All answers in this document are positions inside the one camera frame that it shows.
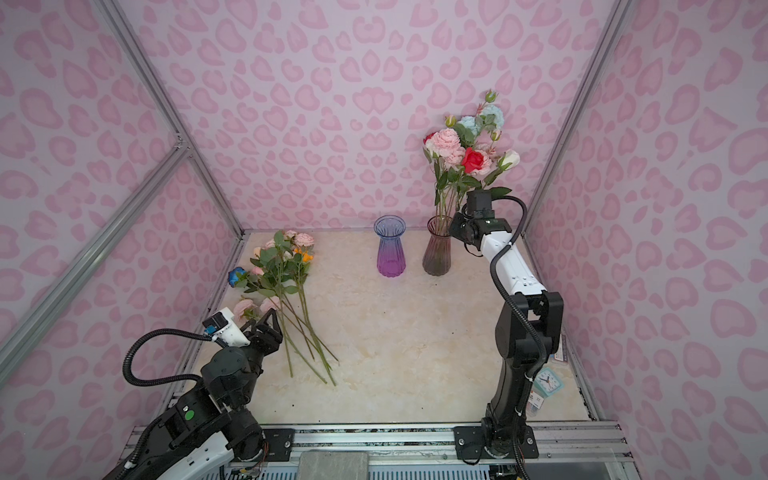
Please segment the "smoky pink glass vase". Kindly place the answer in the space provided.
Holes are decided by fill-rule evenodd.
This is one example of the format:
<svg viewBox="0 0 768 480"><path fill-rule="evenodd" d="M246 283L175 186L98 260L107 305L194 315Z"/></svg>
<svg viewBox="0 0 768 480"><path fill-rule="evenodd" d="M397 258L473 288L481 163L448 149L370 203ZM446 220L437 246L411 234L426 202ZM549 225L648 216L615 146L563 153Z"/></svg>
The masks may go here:
<svg viewBox="0 0 768 480"><path fill-rule="evenodd" d="M445 215L435 215L427 223L430 238L423 255L422 267L431 276L443 276L451 268L450 224L451 218Z"/></svg>

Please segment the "pink flower sprig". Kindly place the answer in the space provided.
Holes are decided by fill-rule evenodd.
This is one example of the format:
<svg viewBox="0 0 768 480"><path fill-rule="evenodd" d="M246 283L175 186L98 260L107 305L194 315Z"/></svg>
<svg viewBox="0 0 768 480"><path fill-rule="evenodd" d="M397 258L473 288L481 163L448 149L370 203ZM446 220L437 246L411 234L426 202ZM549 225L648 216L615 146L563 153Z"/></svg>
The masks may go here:
<svg viewBox="0 0 768 480"><path fill-rule="evenodd" d="M478 151L483 157L483 162L480 169L474 173L476 178L485 179L497 169L501 156L497 152L497 143L501 137L502 131L500 129L489 131L488 134L483 135L482 141L477 144Z"/></svg>

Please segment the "pink carnation sprig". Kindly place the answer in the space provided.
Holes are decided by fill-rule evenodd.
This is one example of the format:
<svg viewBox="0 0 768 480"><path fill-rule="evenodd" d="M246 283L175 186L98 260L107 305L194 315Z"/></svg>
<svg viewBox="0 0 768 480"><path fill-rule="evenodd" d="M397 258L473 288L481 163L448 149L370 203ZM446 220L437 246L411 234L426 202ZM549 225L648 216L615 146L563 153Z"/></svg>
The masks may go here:
<svg viewBox="0 0 768 480"><path fill-rule="evenodd" d="M464 148L459 140L457 133L451 128L446 127L438 130L430 141L424 145L424 152L427 156L430 164L432 165L433 172L435 174L433 163L436 158L447 157L454 153L458 148Z"/></svg>

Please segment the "purple blue glass vase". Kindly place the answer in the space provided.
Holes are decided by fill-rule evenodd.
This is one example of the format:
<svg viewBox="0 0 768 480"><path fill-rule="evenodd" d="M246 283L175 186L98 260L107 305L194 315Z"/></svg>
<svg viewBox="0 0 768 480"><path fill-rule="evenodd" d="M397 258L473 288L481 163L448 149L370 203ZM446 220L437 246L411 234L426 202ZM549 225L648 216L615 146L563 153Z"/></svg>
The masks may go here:
<svg viewBox="0 0 768 480"><path fill-rule="evenodd" d="M379 237L377 254L379 273L388 278L400 276L406 268L401 239L406 231L405 221L397 215L384 215L375 221L374 231Z"/></svg>

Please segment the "small red rose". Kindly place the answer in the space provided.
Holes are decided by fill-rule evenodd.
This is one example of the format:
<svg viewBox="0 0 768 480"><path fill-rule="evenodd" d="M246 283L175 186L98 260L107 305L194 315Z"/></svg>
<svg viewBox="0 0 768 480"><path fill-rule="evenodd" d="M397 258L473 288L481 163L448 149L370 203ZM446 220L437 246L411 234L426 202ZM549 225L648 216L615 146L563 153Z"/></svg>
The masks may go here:
<svg viewBox="0 0 768 480"><path fill-rule="evenodd" d="M466 194L482 186L479 177L486 174L486 155L472 148L458 148L447 157L436 158L433 166L436 174L436 230L441 235L447 235L451 218Z"/></svg>

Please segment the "white rose long stem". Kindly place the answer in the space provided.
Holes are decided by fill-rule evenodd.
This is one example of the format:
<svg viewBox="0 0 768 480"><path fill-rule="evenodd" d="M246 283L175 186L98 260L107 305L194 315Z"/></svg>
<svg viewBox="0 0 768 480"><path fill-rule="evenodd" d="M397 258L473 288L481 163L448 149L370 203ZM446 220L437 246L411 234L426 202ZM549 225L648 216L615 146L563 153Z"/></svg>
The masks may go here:
<svg viewBox="0 0 768 480"><path fill-rule="evenodd" d="M502 174L516 167L521 161L520 155L514 150L508 150L495 160L494 168L483 180L483 185L492 185Z"/></svg>

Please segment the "light blue flower sprig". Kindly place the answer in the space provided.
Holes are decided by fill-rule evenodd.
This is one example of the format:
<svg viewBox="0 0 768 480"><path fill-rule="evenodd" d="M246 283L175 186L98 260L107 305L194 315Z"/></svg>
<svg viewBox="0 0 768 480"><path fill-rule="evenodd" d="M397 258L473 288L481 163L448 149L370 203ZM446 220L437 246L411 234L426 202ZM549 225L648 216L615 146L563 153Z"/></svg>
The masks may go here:
<svg viewBox="0 0 768 480"><path fill-rule="evenodd" d="M463 147L472 147L486 135L491 143L498 142L505 125L504 112L496 104L498 93L488 90L483 102L473 116L463 116L452 129L457 133Z"/></svg>

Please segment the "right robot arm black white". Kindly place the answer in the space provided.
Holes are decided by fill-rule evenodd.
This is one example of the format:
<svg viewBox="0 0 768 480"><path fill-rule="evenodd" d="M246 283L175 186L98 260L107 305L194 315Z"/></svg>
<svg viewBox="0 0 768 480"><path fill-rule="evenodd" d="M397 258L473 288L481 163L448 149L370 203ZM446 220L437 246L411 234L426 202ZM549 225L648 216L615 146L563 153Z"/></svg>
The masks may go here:
<svg viewBox="0 0 768 480"><path fill-rule="evenodd" d="M504 304L495 327L502 360L496 393L477 427L453 429L457 458L466 463L511 458L520 464L536 458L538 447L527 425L527 403L534 381L559 349L564 301L532 273L517 247L520 226L495 216L493 203L525 203L502 187L473 190L450 225L452 237L475 247L489 261L490 276Z"/></svg>

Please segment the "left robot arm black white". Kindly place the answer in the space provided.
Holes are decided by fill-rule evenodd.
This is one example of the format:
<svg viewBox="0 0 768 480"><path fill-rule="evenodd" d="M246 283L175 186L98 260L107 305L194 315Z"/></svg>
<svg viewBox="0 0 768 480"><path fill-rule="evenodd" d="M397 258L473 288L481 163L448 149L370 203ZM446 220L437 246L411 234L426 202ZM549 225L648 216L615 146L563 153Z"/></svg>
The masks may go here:
<svg viewBox="0 0 768 480"><path fill-rule="evenodd" d="M213 342L220 349L197 374L137 377L133 372L136 354L161 336ZM107 478L197 479L214 471L224 474L233 461L266 461L269 440L248 406L263 373L264 358L277 352L282 342L274 309L243 326L222 309L204 320L200 333L161 328L141 336L123 360L124 379L137 387L175 382L189 382L192 387L145 427L133 450Z"/></svg>

